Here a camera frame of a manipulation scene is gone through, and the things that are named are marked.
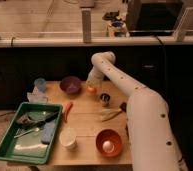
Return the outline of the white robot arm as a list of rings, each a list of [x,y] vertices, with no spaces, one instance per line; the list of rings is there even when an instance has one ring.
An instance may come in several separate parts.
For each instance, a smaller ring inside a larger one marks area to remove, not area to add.
[[[95,53],[86,83],[107,76],[127,97],[127,126],[133,171],[189,171],[169,122],[169,107],[156,91],[114,66],[113,52]]]

